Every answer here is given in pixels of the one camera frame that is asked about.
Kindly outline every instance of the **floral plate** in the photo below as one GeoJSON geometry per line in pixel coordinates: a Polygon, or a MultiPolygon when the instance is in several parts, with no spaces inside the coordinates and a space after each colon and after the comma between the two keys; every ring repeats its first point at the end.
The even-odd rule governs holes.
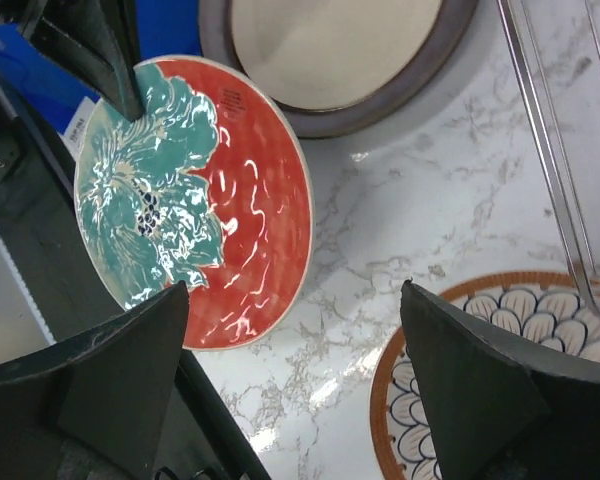
{"type": "MultiPolygon", "coordinates": [[[[568,275],[503,273],[470,280],[440,296],[529,340],[600,362],[600,319],[584,307],[568,275]]],[[[442,480],[401,328],[373,379],[371,436],[387,480],[442,480]]]]}
{"type": "Polygon", "coordinates": [[[252,342],[291,307],[311,253],[310,182],[278,108],[242,74],[199,57],[136,67],[146,114],[100,101],[76,166],[86,249],[125,309],[190,291],[185,348],[252,342]]]}

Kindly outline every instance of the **plate rim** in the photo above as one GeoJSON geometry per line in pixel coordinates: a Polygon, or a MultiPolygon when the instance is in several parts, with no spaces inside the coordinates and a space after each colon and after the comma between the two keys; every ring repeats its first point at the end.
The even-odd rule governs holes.
{"type": "MultiPolygon", "coordinates": [[[[542,288],[550,286],[576,288],[568,273],[523,270],[508,271],[474,277],[455,284],[438,295],[452,302],[466,295],[474,295],[477,291],[488,288],[508,287],[517,284],[535,284],[542,288]]],[[[392,367],[403,347],[407,344],[402,326],[391,335],[387,345],[380,354],[371,383],[369,423],[371,442],[376,461],[385,480],[405,480],[404,470],[393,454],[387,425],[387,386],[391,381],[392,367]]]]}
{"type": "MultiPolygon", "coordinates": [[[[231,3],[232,0],[200,0],[200,46],[205,58],[209,55],[212,60],[244,73],[230,35],[231,3]]],[[[477,6],[478,0],[443,0],[433,27],[413,58],[385,85],[353,105],[335,110],[306,111],[276,103],[300,138],[338,137],[376,123],[404,105],[436,76],[463,38],[477,6]],[[440,32],[440,40],[434,36],[436,32],[440,32]],[[403,77],[417,62],[428,68],[415,75],[408,83],[409,88],[405,89],[403,77]]]]}
{"type": "MultiPolygon", "coordinates": [[[[282,320],[285,319],[285,317],[289,314],[289,311],[291,310],[291,308],[296,304],[298,297],[300,296],[305,283],[306,283],[306,277],[307,277],[307,273],[309,271],[309,267],[311,265],[311,260],[313,258],[313,243],[314,243],[314,234],[315,234],[315,225],[314,225],[314,220],[315,220],[315,197],[313,195],[313,185],[311,182],[311,176],[309,174],[309,166],[307,164],[307,159],[304,155],[304,151],[302,150],[302,147],[300,145],[300,140],[298,139],[298,136],[295,134],[295,131],[293,130],[293,128],[291,127],[291,125],[289,124],[289,121],[287,120],[286,116],[284,115],[284,113],[280,110],[280,108],[278,107],[278,105],[271,99],[269,98],[267,95],[265,95],[254,83],[253,81],[247,77],[246,75],[244,75],[242,72],[237,71],[227,65],[223,65],[222,63],[216,62],[214,60],[205,58],[205,57],[201,57],[201,56],[197,56],[197,55],[186,55],[186,54],[168,54],[168,55],[159,55],[157,57],[151,57],[151,58],[147,58],[141,62],[139,62],[138,64],[136,64],[134,66],[134,71],[136,68],[142,67],[144,65],[150,65],[150,64],[156,64],[159,63],[161,61],[173,61],[173,60],[187,60],[187,61],[191,61],[194,63],[201,63],[201,64],[205,64],[211,67],[215,67],[218,68],[226,73],[228,73],[229,75],[234,76],[235,78],[237,78],[238,80],[241,80],[243,83],[247,84],[249,87],[251,87],[251,89],[260,96],[260,98],[262,98],[264,100],[264,102],[273,110],[274,114],[278,117],[278,120],[280,120],[280,122],[282,123],[282,126],[286,129],[287,133],[289,134],[291,141],[293,143],[293,146],[296,150],[296,153],[298,154],[298,159],[300,161],[300,164],[302,166],[302,172],[304,174],[304,180],[305,180],[305,185],[307,188],[307,195],[309,198],[309,245],[308,245],[308,251],[307,251],[307,258],[306,258],[306,262],[304,265],[304,269],[303,269],[303,273],[302,276],[300,278],[300,282],[298,283],[298,288],[296,289],[293,298],[291,299],[291,301],[289,302],[289,304],[287,305],[287,307],[285,308],[285,310],[280,314],[280,316],[278,317],[278,319],[276,319],[275,321],[273,321],[271,323],[271,325],[269,325],[265,330],[263,330],[262,332],[260,332],[258,335],[254,336],[253,338],[248,339],[245,342],[242,343],[238,343],[235,345],[230,345],[230,346],[225,346],[225,347],[213,347],[213,348],[194,348],[194,347],[189,347],[186,344],[183,343],[182,348],[184,350],[189,350],[192,352],[214,352],[214,351],[224,351],[224,350],[232,350],[234,348],[240,348],[240,347],[245,347],[247,345],[250,345],[258,340],[261,340],[262,338],[264,338],[265,336],[267,336],[269,333],[271,333],[271,331],[280,324],[280,322],[282,322],[282,320]]],[[[78,156],[77,156],[77,160],[75,162],[76,164],[76,168],[74,171],[74,175],[73,175],[73,208],[74,211],[77,211],[78,208],[78,195],[76,194],[76,190],[77,190],[77,185],[78,182],[76,181],[78,179],[78,175],[80,173],[80,159],[82,158],[82,154],[83,154],[83,150],[84,150],[84,144],[85,144],[85,140],[86,140],[86,133],[87,133],[87,128],[89,126],[89,123],[91,122],[92,117],[94,116],[94,114],[96,113],[96,110],[98,108],[102,108],[102,104],[106,103],[106,100],[104,98],[100,98],[98,99],[98,101],[96,102],[96,104],[94,105],[93,109],[91,110],[91,113],[89,114],[89,118],[87,119],[86,122],[86,126],[85,126],[85,135],[82,138],[82,142],[80,143],[80,148],[78,151],[78,156]]],[[[82,239],[82,245],[84,246],[85,251],[87,252],[87,255],[89,256],[89,260],[91,261],[91,265],[93,266],[93,269],[96,271],[96,273],[98,274],[98,277],[100,278],[100,281],[102,282],[102,284],[104,285],[105,289],[107,290],[107,292],[109,293],[109,295],[111,295],[111,298],[113,298],[113,300],[118,304],[118,306],[120,306],[120,308],[122,308],[123,311],[126,311],[124,309],[124,307],[122,305],[120,305],[120,302],[118,302],[118,300],[115,298],[115,296],[111,293],[111,290],[109,289],[109,286],[107,285],[107,282],[104,281],[104,279],[102,278],[102,274],[100,273],[100,271],[95,267],[95,262],[93,261],[92,258],[92,254],[91,251],[86,248],[86,242],[85,242],[85,236],[84,236],[84,228],[83,225],[81,224],[81,222],[77,221],[76,219],[76,224],[78,225],[78,231],[80,232],[80,238],[82,239]]]]}

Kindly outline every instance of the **teal flower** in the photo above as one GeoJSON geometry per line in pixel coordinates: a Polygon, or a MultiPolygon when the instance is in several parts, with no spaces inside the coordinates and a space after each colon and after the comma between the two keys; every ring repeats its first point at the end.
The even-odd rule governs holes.
{"type": "Polygon", "coordinates": [[[136,70],[146,114],[129,123],[96,107],[76,173],[76,213],[87,250],[125,308],[165,284],[207,285],[223,262],[222,225],[210,211],[204,168],[218,145],[209,97],[156,65],[136,70]]]}

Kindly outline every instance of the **white marble surface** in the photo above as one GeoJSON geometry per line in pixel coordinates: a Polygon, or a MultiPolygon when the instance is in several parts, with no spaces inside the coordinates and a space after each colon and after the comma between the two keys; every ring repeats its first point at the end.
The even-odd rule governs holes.
{"type": "MultiPolygon", "coordinates": [[[[565,91],[586,76],[581,21],[550,36],[565,91]]],[[[262,341],[197,358],[273,479],[381,479],[369,394],[403,281],[565,270],[496,2],[401,111],[303,147],[316,230],[301,300],[262,341]]]]}

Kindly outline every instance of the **white label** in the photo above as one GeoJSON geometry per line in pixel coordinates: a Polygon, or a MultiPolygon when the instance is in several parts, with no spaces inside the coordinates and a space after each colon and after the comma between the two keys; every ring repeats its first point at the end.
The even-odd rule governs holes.
{"type": "Polygon", "coordinates": [[[64,135],[61,135],[64,144],[67,146],[67,149],[74,160],[76,160],[80,154],[84,130],[94,107],[95,103],[93,103],[89,97],[84,97],[80,102],[80,105],[78,105],[76,113],[73,114],[73,118],[69,122],[69,125],[67,125],[64,135]]]}

